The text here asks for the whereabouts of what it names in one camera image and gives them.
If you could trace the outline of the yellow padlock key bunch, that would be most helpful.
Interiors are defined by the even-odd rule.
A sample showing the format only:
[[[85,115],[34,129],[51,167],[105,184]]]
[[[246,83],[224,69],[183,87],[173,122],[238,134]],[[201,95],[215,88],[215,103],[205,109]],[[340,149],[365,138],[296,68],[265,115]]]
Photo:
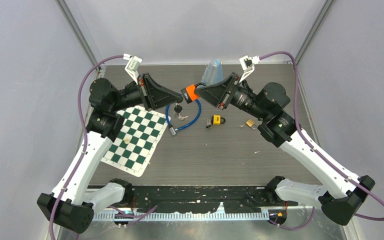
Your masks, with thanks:
[[[212,120],[211,120],[211,119],[208,119],[208,120],[206,121],[206,128],[208,129],[208,128],[210,128],[212,125],[213,125]]]

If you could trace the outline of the yellow padlock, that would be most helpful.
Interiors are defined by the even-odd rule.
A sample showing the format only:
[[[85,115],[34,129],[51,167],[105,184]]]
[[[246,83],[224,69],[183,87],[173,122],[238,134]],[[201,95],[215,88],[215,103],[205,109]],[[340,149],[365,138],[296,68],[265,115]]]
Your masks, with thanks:
[[[221,115],[214,114],[211,118],[211,124],[212,125],[222,125],[226,122],[226,119],[222,117]]]

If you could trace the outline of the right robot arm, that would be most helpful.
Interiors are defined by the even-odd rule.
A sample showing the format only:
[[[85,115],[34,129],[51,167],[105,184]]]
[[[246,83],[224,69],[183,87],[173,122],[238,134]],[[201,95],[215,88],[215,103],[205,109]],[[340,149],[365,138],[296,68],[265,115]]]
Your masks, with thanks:
[[[301,203],[320,209],[331,221],[345,226],[373,189],[375,181],[370,176],[358,176],[335,161],[284,110],[291,100],[281,84],[270,82],[254,93],[246,81],[232,73],[219,83],[196,88],[194,93],[221,110],[235,106],[256,117],[260,135],[320,181],[320,185],[311,185],[275,176],[264,188],[271,205]]]

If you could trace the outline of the small silver keys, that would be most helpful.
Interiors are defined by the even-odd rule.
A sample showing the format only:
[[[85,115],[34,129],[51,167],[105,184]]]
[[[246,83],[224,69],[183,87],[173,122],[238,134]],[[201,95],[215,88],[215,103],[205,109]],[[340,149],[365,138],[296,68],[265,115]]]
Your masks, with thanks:
[[[180,121],[183,121],[184,119],[188,118],[188,116],[182,116],[180,113],[177,115],[177,118],[180,120]]]

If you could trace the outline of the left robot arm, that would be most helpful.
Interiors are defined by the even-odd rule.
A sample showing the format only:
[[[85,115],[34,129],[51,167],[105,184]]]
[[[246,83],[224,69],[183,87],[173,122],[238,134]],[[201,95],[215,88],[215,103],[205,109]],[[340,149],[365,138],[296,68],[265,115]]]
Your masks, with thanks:
[[[42,193],[37,199],[49,221],[51,239],[56,237],[55,225],[82,234],[96,213],[114,204],[128,207],[133,202],[132,185],[118,178],[94,193],[86,193],[101,159],[124,125],[119,111],[138,105],[148,111],[158,110],[183,100],[180,93],[160,85],[148,73],[120,90],[108,79],[98,78],[90,84],[89,93],[93,111],[88,120],[81,120],[83,141],[75,158],[51,193]]]

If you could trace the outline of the black headed key bunch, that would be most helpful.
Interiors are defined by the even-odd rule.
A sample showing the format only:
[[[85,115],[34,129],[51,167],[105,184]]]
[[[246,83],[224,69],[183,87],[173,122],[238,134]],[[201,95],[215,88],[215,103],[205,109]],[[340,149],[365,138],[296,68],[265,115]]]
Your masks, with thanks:
[[[180,104],[176,103],[174,107],[175,114],[179,115],[182,112],[182,110],[183,110],[183,107]]]

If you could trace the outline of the brass padlock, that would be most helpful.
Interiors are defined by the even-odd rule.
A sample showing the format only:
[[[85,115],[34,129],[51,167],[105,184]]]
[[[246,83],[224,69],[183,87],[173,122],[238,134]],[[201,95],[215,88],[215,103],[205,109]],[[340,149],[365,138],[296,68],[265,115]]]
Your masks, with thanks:
[[[245,122],[245,124],[246,124],[249,128],[251,128],[251,129],[253,129],[253,130],[256,130],[256,129],[257,129],[256,122],[255,122],[253,119],[249,119],[249,120],[247,120],[247,121]]]

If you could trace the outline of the orange black padlock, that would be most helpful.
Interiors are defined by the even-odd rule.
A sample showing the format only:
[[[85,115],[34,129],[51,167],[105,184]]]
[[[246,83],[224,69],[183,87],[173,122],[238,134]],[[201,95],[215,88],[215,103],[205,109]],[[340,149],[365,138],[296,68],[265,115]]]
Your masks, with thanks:
[[[180,90],[180,93],[187,104],[190,104],[199,98],[199,95],[195,93],[195,90],[200,86],[205,87],[206,84],[203,82],[199,82],[196,84],[191,84]]]

